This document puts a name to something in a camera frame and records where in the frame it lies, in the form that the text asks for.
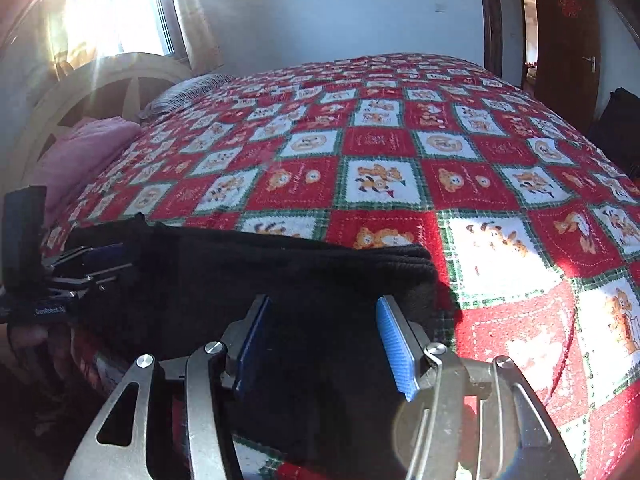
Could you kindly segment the yellow curtain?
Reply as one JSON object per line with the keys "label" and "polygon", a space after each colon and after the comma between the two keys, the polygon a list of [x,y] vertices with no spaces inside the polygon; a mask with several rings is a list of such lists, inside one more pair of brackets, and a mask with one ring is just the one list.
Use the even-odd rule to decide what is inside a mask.
{"label": "yellow curtain", "polygon": [[221,50],[201,0],[174,0],[174,5],[192,73],[204,75],[221,68]]}

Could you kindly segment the red patterned bed quilt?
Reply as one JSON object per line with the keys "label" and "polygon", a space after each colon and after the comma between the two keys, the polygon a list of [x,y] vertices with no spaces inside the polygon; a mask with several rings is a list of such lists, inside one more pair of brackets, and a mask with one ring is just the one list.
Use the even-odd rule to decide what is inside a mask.
{"label": "red patterned bed quilt", "polygon": [[70,230],[172,226],[420,244],[461,354],[514,359],[586,479],[639,440],[639,192],[557,114],[434,54],[246,76],[149,120],[63,210]]}

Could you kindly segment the black suitcase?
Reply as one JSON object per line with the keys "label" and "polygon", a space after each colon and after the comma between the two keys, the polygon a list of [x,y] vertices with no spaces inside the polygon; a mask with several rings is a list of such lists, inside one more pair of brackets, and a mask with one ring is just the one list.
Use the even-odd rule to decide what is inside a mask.
{"label": "black suitcase", "polygon": [[610,94],[608,105],[587,138],[631,180],[639,179],[640,100],[624,88]]}

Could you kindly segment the folded pink blanket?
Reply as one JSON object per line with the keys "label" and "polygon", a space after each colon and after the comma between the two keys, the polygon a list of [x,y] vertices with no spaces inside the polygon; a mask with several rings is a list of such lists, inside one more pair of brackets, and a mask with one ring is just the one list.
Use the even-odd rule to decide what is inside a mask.
{"label": "folded pink blanket", "polygon": [[142,128],[121,117],[81,119],[57,140],[30,173],[30,185],[47,188],[44,226],[52,226],[67,205],[122,154]]}

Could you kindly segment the brown wooden door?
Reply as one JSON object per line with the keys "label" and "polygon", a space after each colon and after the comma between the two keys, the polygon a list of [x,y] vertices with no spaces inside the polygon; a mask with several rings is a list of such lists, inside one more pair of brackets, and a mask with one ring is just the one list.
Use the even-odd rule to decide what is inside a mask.
{"label": "brown wooden door", "polygon": [[600,81],[600,27],[596,0],[580,0],[578,18],[566,18],[558,0],[536,0],[538,62],[535,96],[578,131],[588,131]]}

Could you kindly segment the red door decoration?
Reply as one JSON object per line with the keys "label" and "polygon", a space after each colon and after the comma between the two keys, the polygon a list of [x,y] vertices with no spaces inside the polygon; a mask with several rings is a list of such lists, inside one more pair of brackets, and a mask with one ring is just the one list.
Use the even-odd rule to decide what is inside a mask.
{"label": "red door decoration", "polygon": [[582,10],[580,0],[558,0],[558,6],[566,18],[578,18]]}

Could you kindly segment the cream wooden headboard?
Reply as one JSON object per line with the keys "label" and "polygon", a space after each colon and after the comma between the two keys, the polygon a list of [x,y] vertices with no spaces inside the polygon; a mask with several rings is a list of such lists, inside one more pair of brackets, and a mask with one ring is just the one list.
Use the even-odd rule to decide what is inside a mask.
{"label": "cream wooden headboard", "polygon": [[2,188],[22,186],[37,160],[82,118],[119,116],[135,122],[146,104],[191,77],[186,64],[151,53],[100,58],[74,70],[30,114],[1,173]]}

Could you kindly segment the grey striped pillow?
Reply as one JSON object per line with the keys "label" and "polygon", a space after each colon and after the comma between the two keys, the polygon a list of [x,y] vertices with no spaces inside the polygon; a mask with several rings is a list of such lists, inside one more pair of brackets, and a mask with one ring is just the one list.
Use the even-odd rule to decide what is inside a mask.
{"label": "grey striped pillow", "polygon": [[165,90],[138,113],[141,120],[151,120],[163,114],[174,112],[208,92],[216,90],[232,81],[232,77],[224,74],[209,73],[193,77]]}

